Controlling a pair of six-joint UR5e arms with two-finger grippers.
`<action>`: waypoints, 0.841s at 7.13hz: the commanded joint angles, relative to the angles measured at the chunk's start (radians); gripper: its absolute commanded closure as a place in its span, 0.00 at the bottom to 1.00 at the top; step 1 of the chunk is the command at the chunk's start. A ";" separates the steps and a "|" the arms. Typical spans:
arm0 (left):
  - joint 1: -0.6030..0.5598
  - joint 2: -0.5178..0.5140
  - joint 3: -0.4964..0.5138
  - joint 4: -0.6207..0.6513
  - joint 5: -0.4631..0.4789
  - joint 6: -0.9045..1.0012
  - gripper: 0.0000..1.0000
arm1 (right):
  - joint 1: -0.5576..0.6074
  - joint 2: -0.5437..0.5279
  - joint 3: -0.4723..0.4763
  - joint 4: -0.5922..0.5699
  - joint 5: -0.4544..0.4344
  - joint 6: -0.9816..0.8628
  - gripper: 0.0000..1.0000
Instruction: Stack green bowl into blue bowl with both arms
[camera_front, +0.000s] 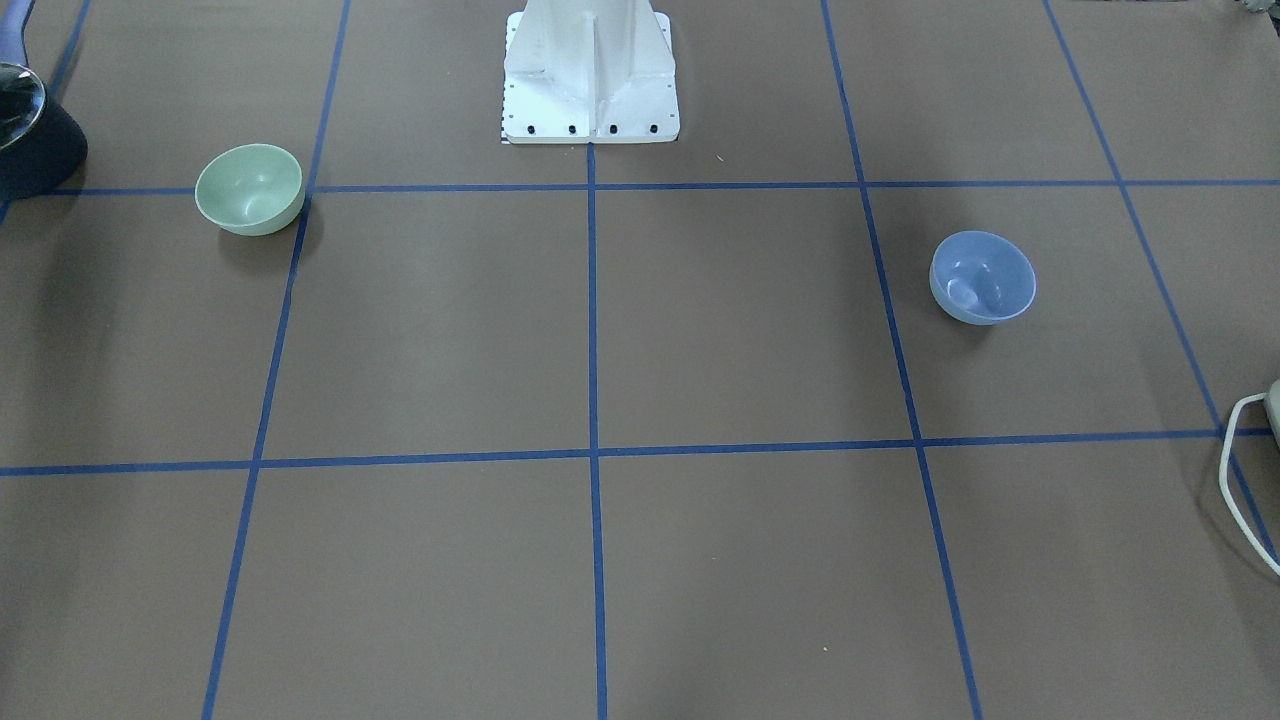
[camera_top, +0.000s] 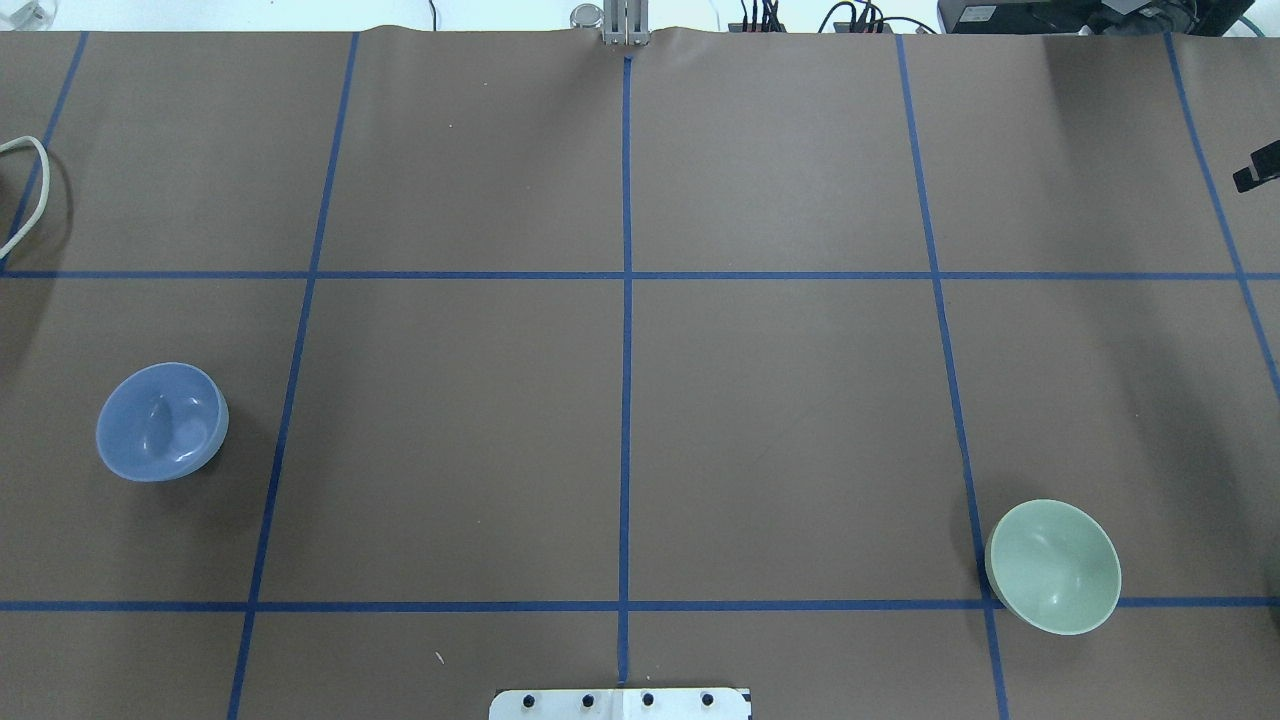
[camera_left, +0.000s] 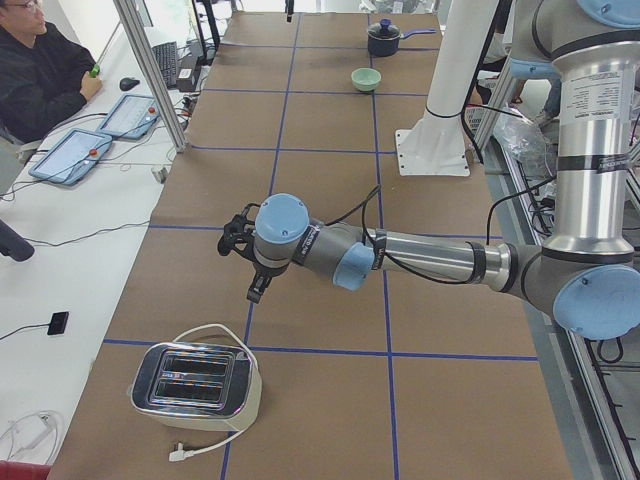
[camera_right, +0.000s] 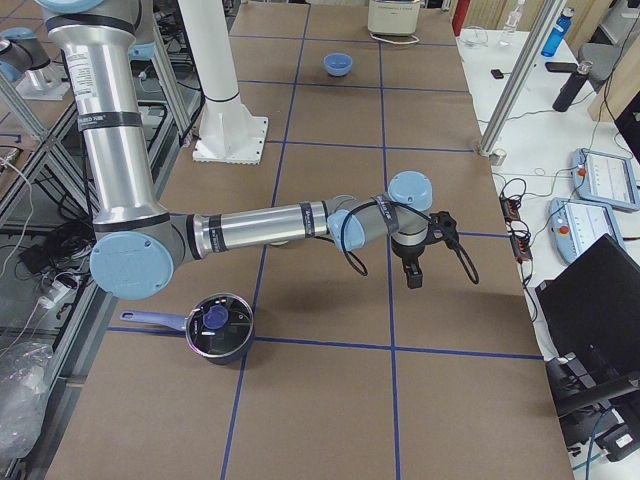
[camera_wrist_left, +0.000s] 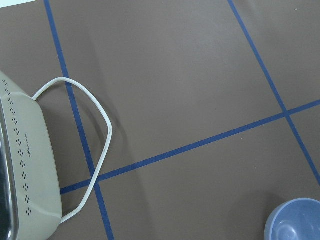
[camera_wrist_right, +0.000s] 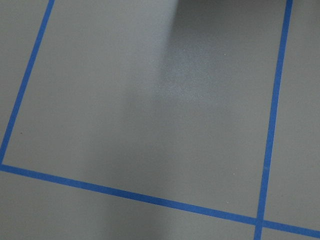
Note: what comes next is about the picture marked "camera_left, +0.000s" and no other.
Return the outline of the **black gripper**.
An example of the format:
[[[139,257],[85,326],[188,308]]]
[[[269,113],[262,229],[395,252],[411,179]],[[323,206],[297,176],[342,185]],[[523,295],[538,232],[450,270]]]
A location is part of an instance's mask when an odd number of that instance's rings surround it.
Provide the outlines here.
[[[231,252],[235,252],[253,264],[256,273],[247,290],[246,298],[252,303],[259,303],[270,286],[272,277],[280,275],[280,269],[268,267],[259,261],[254,253],[255,222],[249,218],[249,212],[254,207],[258,208],[259,204],[247,204],[240,213],[235,214],[224,225],[217,251],[221,256],[228,256]]]

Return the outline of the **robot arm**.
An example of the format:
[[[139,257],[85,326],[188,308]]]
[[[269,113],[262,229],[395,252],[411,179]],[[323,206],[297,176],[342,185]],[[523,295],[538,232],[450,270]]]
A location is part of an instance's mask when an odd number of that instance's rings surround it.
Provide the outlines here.
[[[358,289],[378,269],[444,284],[482,283],[519,297],[564,329],[592,340],[639,323],[639,274],[622,234],[630,165],[630,103],[639,62],[635,1],[521,1],[512,71],[562,81],[555,222],[541,246],[487,245],[313,219],[289,194],[224,227],[221,255],[252,262],[247,296],[258,302],[290,264]]]

